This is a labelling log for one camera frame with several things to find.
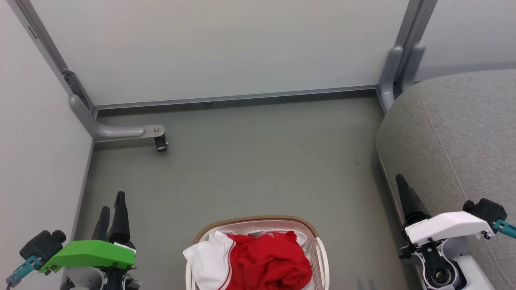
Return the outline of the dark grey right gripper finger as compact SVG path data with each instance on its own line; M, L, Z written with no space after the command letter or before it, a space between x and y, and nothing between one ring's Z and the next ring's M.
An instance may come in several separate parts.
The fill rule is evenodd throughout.
M410 226L425 219L431 219L431 215L421 202L415 190L408 184L402 174L395 176L399 198L404 216L403 226Z

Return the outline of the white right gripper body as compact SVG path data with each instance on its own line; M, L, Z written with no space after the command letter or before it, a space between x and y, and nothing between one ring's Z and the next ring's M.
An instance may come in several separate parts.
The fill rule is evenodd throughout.
M411 244L418 246L462 236L475 235L480 239L495 235L487 222L464 211L441 213L407 226L405 233Z

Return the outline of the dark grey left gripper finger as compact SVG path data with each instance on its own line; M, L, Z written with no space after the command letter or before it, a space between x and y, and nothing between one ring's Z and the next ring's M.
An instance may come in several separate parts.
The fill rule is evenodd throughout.
M123 191L119 191L114 203L114 218L111 223L111 228L107 233L107 242L118 243L122 246L127 246L132 250L136 250L136 247L130 239L129 215L125 193Z
M110 224L110 208L103 206L92 239L107 241L107 231Z

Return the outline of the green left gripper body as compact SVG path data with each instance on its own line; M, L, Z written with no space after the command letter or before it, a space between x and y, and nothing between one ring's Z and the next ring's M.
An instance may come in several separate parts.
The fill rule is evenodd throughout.
M97 239L77 240L52 256L39 272L59 272L61 268L71 267L127 269L135 264L135 259L135 252L129 248Z

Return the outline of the grey fabric sofa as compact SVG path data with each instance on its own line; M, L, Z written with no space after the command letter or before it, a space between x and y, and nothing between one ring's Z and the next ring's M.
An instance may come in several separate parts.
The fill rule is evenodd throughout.
M400 224L398 174L431 216L486 198L516 226L516 69L412 86L385 114L376 148Z

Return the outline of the white garment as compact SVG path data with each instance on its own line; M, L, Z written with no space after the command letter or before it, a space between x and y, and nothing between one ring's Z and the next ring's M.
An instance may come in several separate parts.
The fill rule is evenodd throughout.
M235 246L226 233L215 231L212 238L185 249L186 290L227 290L232 277L231 252Z

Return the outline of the grey partition foot tube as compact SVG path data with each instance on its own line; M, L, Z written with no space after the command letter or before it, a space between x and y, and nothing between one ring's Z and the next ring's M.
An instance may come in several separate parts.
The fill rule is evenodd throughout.
M97 121L81 99L73 94L69 98L71 109L83 124L85 129L97 143L129 140L129 139L157 139L165 140L165 128L162 125L146 126L109 126Z

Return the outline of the white laundry basket brown rim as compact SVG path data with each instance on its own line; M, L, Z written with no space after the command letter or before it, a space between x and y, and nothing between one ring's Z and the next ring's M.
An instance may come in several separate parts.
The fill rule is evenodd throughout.
M247 234L260 231L293 230L306 238L302 245L312 267L312 284L307 290L329 290L330 268L324 243L315 228L306 220L296 216L248 216L214 222L205 226L196 236L193 244L204 242L215 231Z

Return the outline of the grey partition post double foot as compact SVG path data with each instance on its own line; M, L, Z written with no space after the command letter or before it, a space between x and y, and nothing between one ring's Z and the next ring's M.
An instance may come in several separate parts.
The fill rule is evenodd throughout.
M415 83L426 51L421 40L437 0L409 0L395 45L389 50L381 73L377 96L384 112L395 99Z

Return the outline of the grey partition bottom rail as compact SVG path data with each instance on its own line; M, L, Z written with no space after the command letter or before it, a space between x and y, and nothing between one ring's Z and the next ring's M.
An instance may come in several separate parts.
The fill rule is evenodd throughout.
M277 93L258 93L258 94L242 94L232 95L226 97L202 97L202 98L190 98L190 99L173 99L173 100L162 100L162 101L139 101L124 104L107 104L96 106L97 110L122 110L127 108L140 108L140 107L154 107L154 106L169 106L179 104L197 104L205 102L224 102L224 101L235 101L235 100L246 100L246 99L261 99L271 97L294 97L298 95L308 94L325 94L325 93L341 93L348 91L361 91L361 90L374 90L378 88L378 85L361 85L351 87L338 87L338 88L326 88L326 89L313 89L313 90L302 90L302 91L287 91Z

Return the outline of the grey partition post slanted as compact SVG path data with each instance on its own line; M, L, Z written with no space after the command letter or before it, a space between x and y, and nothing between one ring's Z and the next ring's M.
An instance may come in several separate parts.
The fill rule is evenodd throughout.
M31 0L6 0L6 2L10 5L59 81L61 81L66 92L77 95L88 112L93 118L96 118L97 108L93 105L77 75L69 69Z

